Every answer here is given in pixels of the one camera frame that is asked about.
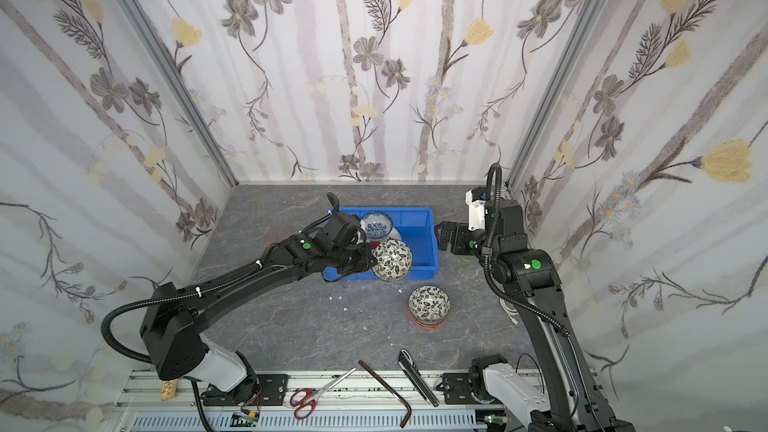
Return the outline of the red rimmed bowl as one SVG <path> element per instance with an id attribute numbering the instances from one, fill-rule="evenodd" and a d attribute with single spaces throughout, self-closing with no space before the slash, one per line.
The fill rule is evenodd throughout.
<path id="1" fill-rule="evenodd" d="M 419 328 L 424 330 L 436 330 L 442 327 L 446 322 L 448 317 L 445 316 L 437 321 L 424 321 L 419 319 L 418 317 L 414 316 L 411 313 L 408 313 L 408 316 L 410 320 Z"/>

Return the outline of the blue patterned bowl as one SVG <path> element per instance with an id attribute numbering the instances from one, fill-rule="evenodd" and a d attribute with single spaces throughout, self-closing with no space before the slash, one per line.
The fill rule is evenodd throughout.
<path id="1" fill-rule="evenodd" d="M 361 226 L 369 241 L 380 242 L 391 234 L 394 224 L 392 218 L 382 211 L 370 211 L 361 218 Z"/>

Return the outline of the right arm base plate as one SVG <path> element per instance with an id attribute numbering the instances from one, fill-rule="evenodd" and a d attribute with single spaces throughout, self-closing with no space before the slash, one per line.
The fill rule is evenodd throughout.
<path id="1" fill-rule="evenodd" d="M 446 372 L 435 386 L 443 394 L 447 405 L 521 405 L 518 394 L 502 393 L 493 396 L 486 387 L 486 370 L 471 369 L 469 372 Z"/>

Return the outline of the red handled scissors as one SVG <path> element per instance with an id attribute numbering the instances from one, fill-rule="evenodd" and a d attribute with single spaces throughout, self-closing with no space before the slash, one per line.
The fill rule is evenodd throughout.
<path id="1" fill-rule="evenodd" d="M 298 421 L 307 419 L 315 411 L 319 399 L 353 375 L 356 370 L 357 368 L 353 367 L 345 373 L 334 377 L 319 389 L 297 389 L 289 399 L 289 405 L 293 408 L 293 417 Z"/>

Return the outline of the black speckled bowl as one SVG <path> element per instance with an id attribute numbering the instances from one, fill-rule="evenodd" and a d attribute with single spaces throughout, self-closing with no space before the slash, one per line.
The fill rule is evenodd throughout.
<path id="1" fill-rule="evenodd" d="M 413 253 L 402 240 L 388 238 L 374 250 L 375 264 L 372 268 L 376 278 L 385 282 L 404 279 L 413 266 Z"/>
<path id="2" fill-rule="evenodd" d="M 411 314 L 424 321 L 437 321 L 448 316 L 451 302 L 448 294 L 436 286 L 422 286 L 415 289 L 408 301 Z"/>

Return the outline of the white watermelon plate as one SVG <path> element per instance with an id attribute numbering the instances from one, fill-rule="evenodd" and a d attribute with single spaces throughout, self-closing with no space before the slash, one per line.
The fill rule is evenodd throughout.
<path id="1" fill-rule="evenodd" d="M 399 233 L 399 231 L 395 227 L 393 227 L 390 233 L 387 235 L 387 239 L 395 239 L 395 240 L 402 241 L 402 236 Z"/>

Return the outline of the dark bent metal bar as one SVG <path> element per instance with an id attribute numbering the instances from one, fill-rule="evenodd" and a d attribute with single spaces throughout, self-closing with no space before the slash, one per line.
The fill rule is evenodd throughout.
<path id="1" fill-rule="evenodd" d="M 399 427 L 404 429 L 413 414 L 413 408 L 410 403 L 364 360 L 358 360 L 357 363 L 405 408 L 405 415 L 399 423 Z"/>

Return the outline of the small wooden block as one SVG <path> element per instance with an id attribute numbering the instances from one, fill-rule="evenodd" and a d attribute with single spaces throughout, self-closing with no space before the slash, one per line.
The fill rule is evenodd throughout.
<path id="1" fill-rule="evenodd" d="M 169 381 L 163 381 L 160 391 L 159 400 L 161 402 L 169 401 L 176 397 L 178 388 L 178 380 L 173 379 Z"/>

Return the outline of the aluminium front rail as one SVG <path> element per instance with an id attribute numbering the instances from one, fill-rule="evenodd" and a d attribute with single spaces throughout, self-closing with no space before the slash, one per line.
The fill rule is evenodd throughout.
<path id="1" fill-rule="evenodd" d="M 334 371 L 294 371 L 288 374 L 285 397 L 290 398 L 293 392 L 300 388 L 317 389 L 326 384 L 339 370 Z M 416 392 L 411 382 L 399 370 L 380 370 L 378 372 L 393 389 L 395 389 L 413 409 L 428 409 L 429 403 Z M 160 399 L 162 382 L 156 374 L 148 371 L 133 372 L 116 402 L 119 411 L 192 411 L 195 408 L 193 392 L 186 380 L 181 380 L 177 386 L 177 395 L 166 401 Z M 319 402 L 321 410 L 361 409 L 398 409 L 402 404 L 383 385 L 362 369 L 357 370 L 332 391 L 323 395 Z"/>

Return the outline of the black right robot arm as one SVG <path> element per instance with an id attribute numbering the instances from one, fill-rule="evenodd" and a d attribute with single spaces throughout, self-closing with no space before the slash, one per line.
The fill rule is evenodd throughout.
<path id="1" fill-rule="evenodd" d="M 480 401 L 496 399 L 523 431 L 631 431 L 589 370 L 567 312 L 562 281 L 551 257 L 529 247 L 521 206 L 513 200 L 475 201 L 467 223 L 435 226 L 437 245 L 478 259 L 486 283 L 512 305 L 531 340 L 544 390 L 538 392 L 501 360 L 470 374 Z"/>

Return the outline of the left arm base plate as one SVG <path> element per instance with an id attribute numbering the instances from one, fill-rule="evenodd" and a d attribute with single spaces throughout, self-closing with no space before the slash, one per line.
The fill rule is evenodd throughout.
<path id="1" fill-rule="evenodd" d="M 288 374 L 247 376 L 239 385 L 223 392 L 213 385 L 201 394 L 204 406 L 281 406 L 287 391 Z"/>

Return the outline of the pink glass cup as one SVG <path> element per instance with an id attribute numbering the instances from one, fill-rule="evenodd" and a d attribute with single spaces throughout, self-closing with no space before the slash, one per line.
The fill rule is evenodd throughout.
<path id="1" fill-rule="evenodd" d="M 293 232 L 283 226 L 277 226 L 269 229 L 263 236 L 263 244 L 269 246 L 274 243 L 280 243 L 293 235 Z"/>

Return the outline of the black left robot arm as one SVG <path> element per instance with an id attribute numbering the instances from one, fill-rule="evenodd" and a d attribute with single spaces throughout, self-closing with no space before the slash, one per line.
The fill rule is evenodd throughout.
<path id="1" fill-rule="evenodd" d="M 340 276 L 362 273 L 374 263 L 361 219 L 332 210 L 308 228 L 269 245 L 250 263 L 181 289 L 166 283 L 151 298 L 110 311 L 101 323 L 102 337 L 119 354 L 153 365 L 163 381 L 187 378 L 230 392 L 254 374 L 238 354 L 206 339 L 203 334 L 208 328 L 278 287 L 327 268 L 336 269 Z M 124 345 L 112 331 L 117 317 L 139 309 L 145 312 L 139 330 L 144 352 Z"/>

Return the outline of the blue plastic bin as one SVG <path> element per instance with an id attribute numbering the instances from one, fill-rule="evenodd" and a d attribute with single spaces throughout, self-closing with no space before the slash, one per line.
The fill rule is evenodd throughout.
<path id="1" fill-rule="evenodd" d="M 387 214 L 393 221 L 393 230 L 410 247 L 413 266 L 406 281 L 432 280 L 439 269 L 437 239 L 434 233 L 434 214 L 425 207 L 342 207 L 341 211 L 362 218 L 369 212 Z"/>

